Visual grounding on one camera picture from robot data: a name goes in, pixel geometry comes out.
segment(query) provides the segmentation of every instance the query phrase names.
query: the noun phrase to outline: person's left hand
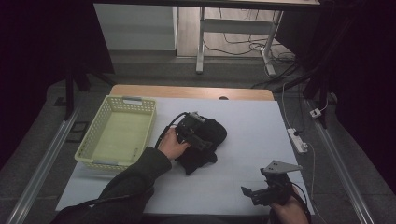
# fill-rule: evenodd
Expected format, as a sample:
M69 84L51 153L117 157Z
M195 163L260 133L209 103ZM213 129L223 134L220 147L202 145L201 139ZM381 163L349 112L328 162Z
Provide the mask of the person's left hand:
M187 142L179 143L177 141L175 128L170 128L168 132L166 132L163 140L160 143L158 149L165 154L165 156L169 160L174 160L175 158L181 156L183 152L189 147L190 144Z

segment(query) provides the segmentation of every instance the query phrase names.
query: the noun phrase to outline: person's arm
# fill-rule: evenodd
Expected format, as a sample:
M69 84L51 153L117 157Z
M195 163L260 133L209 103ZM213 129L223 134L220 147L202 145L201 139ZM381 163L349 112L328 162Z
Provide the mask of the person's arm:
M126 195L134 197L121 201L100 203L86 212L68 214L73 223L137 223L153 194L156 178L172 168L170 160L180 156L189 146L179 144L175 129L170 129L159 149L147 147L139 160L116 175L102 191L99 199Z
M285 205L273 203L270 206L274 209L282 224L308 224L302 205L292 196Z

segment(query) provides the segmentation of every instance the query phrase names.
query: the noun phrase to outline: hand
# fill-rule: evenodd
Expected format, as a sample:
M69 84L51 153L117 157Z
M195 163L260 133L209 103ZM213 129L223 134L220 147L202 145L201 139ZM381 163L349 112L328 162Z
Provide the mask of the hand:
M293 190L298 194L298 191L295 187L293 187ZM277 216L279 217L279 220L283 224L308 223L302 205L292 196L290 196L289 200L283 206L278 203L272 203L270 206L272 209L274 209Z
M175 128L170 128L168 132L166 132L163 140L160 143L158 149L165 154L165 156L170 160L174 160L175 158L181 156L183 152L189 147L190 144L187 142L179 143L176 137Z

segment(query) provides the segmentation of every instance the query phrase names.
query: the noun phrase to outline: power outlet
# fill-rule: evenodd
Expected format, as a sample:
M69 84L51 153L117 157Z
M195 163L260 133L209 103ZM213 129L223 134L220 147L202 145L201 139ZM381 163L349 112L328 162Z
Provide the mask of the power outlet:
M288 129L288 134L291 142L294 144L295 149L300 154L305 154L308 152L308 145L301 140L300 136L294 135L295 129Z

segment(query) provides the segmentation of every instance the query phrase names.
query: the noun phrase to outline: gray floor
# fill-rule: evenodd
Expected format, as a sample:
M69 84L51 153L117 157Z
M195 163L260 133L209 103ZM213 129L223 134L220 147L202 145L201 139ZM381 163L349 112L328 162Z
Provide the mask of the gray floor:
M268 80L262 70L263 62L261 59L206 58L205 72L200 76L195 75L195 60L189 58L114 53L112 59L116 75L111 77L118 83L125 84L248 89L256 83ZM284 69L285 65L282 64L276 67L277 71ZM110 92L110 87L106 83L92 76L90 76L90 80L92 82L91 90L85 93L78 92L78 94L86 94L88 101L83 106L77 122L92 120L104 96ZM283 79L280 82L260 87L271 89L281 86L287 80ZM305 142L310 143L316 152L314 203L327 223L360 223L334 170L316 125L308 117L309 108L304 101L299 101L298 92L297 87L286 91L284 102L290 125L297 130L301 130L304 121L305 129L301 137ZM48 100L30 132L26 134L13 157L0 171L0 223L6 222L63 120L64 107L55 105L59 97L64 97L64 84L62 82L49 88ZM281 95L276 94L275 98L282 108ZM328 130L343 157L348 171L352 174L353 180L366 201L375 223L395 223L395 195L390 191L356 142L337 122L334 115L335 107L335 101L331 100L327 108ZM69 141L64 143L43 188L25 219L25 223L48 223L53 218L54 208L76 164L74 153L78 148L78 143L70 140L79 138L78 133L68 135ZM310 149L308 154L304 156L296 154L296 157L304 167L304 181L309 191L313 177L313 151ZM324 223L318 216L314 216L313 219L314 223Z

